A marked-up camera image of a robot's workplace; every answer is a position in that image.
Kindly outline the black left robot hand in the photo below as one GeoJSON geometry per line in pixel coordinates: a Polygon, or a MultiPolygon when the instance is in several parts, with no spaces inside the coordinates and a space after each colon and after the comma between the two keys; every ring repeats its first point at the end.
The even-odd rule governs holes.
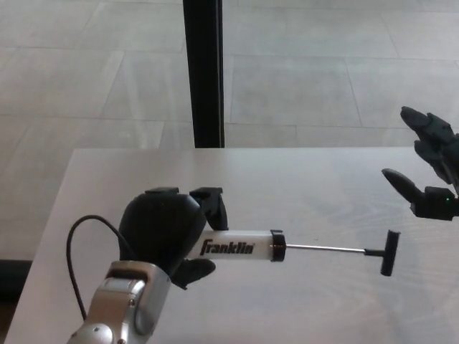
{"type": "Polygon", "coordinates": [[[178,188],[145,191],[127,205],[120,220],[120,260],[155,264],[185,290],[216,269],[209,259],[188,258],[206,225],[228,230],[220,187],[201,187],[188,194],[178,188]]]}

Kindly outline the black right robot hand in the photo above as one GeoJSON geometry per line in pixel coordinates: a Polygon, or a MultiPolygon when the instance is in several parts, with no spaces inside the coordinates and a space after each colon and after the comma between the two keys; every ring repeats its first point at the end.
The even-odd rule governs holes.
{"type": "MultiPolygon", "coordinates": [[[[450,123],[432,113],[423,114],[402,107],[401,119],[414,131],[416,154],[428,163],[446,184],[458,190],[458,134],[450,123]]],[[[451,221],[458,216],[458,192],[448,188],[427,186],[418,189],[413,181],[391,168],[382,169],[391,186],[410,204],[412,213],[423,219],[451,221]]]]}

